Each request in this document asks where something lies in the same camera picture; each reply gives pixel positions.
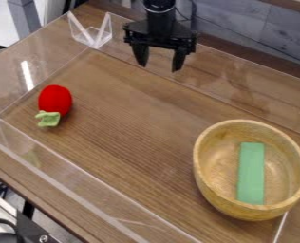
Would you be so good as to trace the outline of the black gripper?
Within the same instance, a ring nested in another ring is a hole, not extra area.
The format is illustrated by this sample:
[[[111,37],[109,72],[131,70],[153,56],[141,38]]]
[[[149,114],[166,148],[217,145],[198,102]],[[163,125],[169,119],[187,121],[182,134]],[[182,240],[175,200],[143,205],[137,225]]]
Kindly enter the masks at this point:
[[[195,33],[177,20],[175,9],[146,11],[146,18],[123,25],[125,42],[130,44],[141,66],[147,65],[150,47],[173,49],[171,71],[182,69],[187,53],[195,50]]]

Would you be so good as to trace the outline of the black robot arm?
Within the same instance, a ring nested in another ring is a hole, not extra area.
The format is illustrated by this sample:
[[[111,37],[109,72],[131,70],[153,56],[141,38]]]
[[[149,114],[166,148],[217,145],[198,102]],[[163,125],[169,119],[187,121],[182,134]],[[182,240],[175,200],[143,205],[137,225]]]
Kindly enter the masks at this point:
[[[146,18],[123,25],[125,42],[141,66],[147,65],[150,47],[171,49],[171,71],[179,71],[186,57],[195,52],[197,32],[177,20],[175,0],[143,0],[142,5]]]

